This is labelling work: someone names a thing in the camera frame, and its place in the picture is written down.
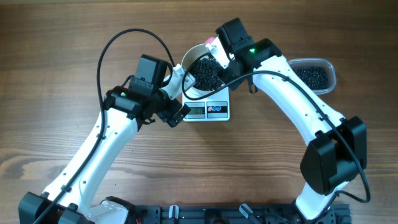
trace digital scale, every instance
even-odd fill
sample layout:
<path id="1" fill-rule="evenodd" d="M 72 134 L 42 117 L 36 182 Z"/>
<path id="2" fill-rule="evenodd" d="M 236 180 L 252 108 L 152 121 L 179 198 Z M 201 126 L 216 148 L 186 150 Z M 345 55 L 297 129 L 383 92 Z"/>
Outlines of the digital scale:
<path id="1" fill-rule="evenodd" d="M 187 95 L 192 98 L 203 96 L 208 92 L 192 87 Z M 182 96 L 183 105 L 191 108 L 191 112 L 184 117 L 186 122 L 194 121 L 227 121 L 229 120 L 229 89 L 225 88 L 208 98 L 192 101 Z"/>

